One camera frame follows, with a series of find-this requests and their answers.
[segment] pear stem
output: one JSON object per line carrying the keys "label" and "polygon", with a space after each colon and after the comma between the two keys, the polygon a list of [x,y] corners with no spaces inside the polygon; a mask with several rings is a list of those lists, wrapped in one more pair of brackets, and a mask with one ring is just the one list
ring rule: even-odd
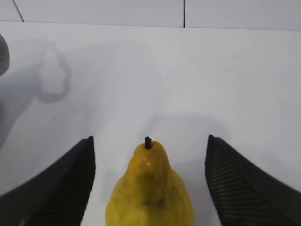
{"label": "pear stem", "polygon": [[152,148],[152,143],[150,137],[145,138],[145,148],[146,149],[151,149]]}

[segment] brown spot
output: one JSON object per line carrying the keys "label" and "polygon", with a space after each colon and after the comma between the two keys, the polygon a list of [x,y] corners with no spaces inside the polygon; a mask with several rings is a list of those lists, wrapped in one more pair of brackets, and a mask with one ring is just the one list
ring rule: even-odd
{"label": "brown spot", "polygon": [[141,205],[142,205],[142,206],[149,206],[150,203],[149,203],[148,201],[143,201],[143,202],[141,203]]}
{"label": "brown spot", "polygon": [[157,205],[159,209],[163,209],[165,207],[165,200],[163,198],[159,199]]}

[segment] pear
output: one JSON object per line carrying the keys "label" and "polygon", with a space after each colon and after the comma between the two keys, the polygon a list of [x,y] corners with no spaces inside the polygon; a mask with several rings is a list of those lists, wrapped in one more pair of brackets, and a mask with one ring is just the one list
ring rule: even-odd
{"label": "pear", "polygon": [[106,226],[194,226],[185,184],[159,142],[146,137],[136,148],[112,192]]}

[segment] yellow pear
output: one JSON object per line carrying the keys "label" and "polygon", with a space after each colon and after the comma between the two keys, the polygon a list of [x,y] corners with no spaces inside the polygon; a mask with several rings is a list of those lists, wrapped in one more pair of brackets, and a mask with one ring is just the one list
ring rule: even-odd
{"label": "yellow pear", "polygon": [[146,137],[136,148],[112,192],[106,226],[194,226],[184,182],[159,142]]}

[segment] gray object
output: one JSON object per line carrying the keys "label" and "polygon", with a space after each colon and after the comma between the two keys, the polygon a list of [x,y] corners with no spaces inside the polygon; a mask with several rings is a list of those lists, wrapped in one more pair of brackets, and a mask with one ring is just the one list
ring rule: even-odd
{"label": "gray object", "polygon": [[0,34],[0,76],[9,68],[9,51],[8,45]]}
{"label": "gray object", "polygon": [[205,174],[223,226],[301,226],[301,193],[212,135]]}
{"label": "gray object", "polygon": [[94,140],[89,137],[36,177],[0,196],[0,226],[80,226],[94,177]]}

